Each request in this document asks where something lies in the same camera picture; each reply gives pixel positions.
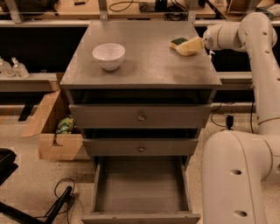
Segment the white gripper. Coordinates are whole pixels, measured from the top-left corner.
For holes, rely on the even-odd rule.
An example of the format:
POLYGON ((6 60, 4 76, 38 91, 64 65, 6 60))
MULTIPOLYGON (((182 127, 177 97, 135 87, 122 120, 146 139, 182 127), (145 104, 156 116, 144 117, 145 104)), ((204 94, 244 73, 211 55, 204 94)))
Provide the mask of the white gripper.
POLYGON ((206 31, 203 33, 203 39, 200 37, 191 38, 184 42, 182 45, 177 46, 176 50, 183 56, 189 56, 199 52, 204 47, 204 44, 208 50, 220 50, 220 30, 220 24, 209 25, 206 31))

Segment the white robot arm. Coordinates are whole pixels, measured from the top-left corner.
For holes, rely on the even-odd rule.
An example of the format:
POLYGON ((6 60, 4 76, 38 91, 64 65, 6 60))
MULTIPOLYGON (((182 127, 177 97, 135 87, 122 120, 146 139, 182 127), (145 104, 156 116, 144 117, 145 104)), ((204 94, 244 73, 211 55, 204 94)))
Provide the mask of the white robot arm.
POLYGON ((248 54, 257 131, 221 130, 201 138, 191 159, 201 186, 199 224, 269 224, 263 182, 279 180, 279 65, 272 51, 277 34, 261 12, 240 22, 210 25, 204 34, 211 50, 248 54))

